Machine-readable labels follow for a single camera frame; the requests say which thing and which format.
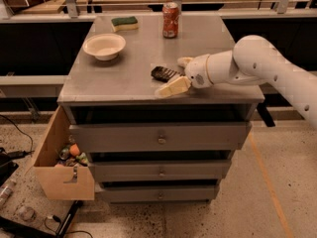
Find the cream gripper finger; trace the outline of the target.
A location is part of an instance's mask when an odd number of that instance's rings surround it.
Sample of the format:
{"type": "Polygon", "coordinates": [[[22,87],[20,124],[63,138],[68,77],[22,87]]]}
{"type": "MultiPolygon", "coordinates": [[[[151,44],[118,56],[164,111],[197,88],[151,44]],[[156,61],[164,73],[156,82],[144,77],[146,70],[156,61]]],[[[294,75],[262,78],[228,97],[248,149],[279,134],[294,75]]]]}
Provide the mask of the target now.
{"type": "Polygon", "coordinates": [[[187,76],[179,76],[174,80],[163,84],[156,90],[155,96],[158,98],[167,98],[173,95],[186,92],[191,87],[191,81],[187,76]]]}
{"type": "Polygon", "coordinates": [[[182,57],[177,60],[177,64],[180,67],[186,68],[186,66],[192,61],[191,57],[182,57]]]}

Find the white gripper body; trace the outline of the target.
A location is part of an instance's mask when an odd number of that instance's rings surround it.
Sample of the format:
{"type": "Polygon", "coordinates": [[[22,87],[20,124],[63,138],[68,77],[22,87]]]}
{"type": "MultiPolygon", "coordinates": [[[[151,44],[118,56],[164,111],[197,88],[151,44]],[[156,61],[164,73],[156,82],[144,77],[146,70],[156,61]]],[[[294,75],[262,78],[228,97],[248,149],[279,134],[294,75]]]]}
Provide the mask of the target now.
{"type": "Polygon", "coordinates": [[[203,55],[186,60],[184,72],[195,88],[207,88],[212,85],[207,71],[208,59],[209,55],[203,55]]]}

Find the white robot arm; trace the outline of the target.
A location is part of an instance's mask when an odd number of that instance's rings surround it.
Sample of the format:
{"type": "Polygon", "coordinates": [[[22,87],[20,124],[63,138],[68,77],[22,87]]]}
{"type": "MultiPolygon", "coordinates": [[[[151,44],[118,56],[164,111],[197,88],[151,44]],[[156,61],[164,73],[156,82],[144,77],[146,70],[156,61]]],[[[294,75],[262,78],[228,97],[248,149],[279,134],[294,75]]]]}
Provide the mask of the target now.
{"type": "Polygon", "coordinates": [[[192,87],[207,88],[219,83],[268,83],[317,128],[317,76],[291,63],[263,37],[245,36],[229,51],[180,58],[177,63],[182,72],[163,66],[152,70],[151,76],[163,83],[156,91],[157,97],[167,98],[192,87]]]}

